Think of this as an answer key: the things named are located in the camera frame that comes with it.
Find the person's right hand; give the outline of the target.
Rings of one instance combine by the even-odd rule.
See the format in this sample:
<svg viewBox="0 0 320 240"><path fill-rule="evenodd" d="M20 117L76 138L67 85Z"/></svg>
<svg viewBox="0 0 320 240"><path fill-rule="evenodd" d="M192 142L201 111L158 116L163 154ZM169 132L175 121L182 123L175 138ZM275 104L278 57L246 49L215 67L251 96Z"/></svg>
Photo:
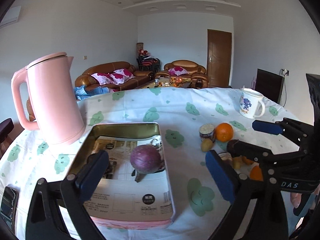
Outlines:
<svg viewBox="0 0 320 240"><path fill-rule="evenodd" d="M309 210L315 208L316 195L314 193L290 193L290 201L293 205L293 214L297 217L304 217Z"/></svg>

